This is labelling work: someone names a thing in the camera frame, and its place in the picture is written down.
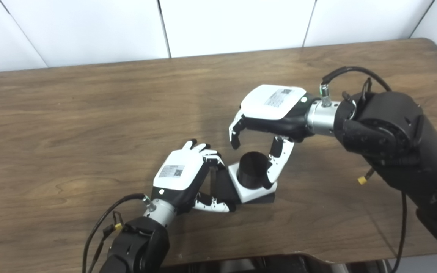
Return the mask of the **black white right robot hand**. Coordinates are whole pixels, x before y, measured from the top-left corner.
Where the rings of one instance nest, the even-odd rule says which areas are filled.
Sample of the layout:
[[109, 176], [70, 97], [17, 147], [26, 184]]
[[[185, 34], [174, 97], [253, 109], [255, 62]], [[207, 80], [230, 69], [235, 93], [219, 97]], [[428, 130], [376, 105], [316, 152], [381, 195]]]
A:
[[234, 150], [241, 145], [239, 134], [245, 129], [274, 135], [259, 178], [266, 189], [277, 181], [297, 142], [311, 137], [307, 114], [317, 99], [304, 89], [281, 85], [260, 85], [241, 102], [229, 126], [229, 140]]

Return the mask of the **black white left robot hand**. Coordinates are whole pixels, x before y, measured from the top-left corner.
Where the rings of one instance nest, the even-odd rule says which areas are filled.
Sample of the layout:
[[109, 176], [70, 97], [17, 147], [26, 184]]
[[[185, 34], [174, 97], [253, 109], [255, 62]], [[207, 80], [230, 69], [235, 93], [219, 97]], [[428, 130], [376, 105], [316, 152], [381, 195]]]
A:
[[226, 170], [220, 153], [207, 143], [188, 140], [182, 148], [172, 151], [153, 180], [152, 200], [165, 201], [176, 214], [201, 211], [233, 213], [233, 203], [200, 192], [211, 169]]

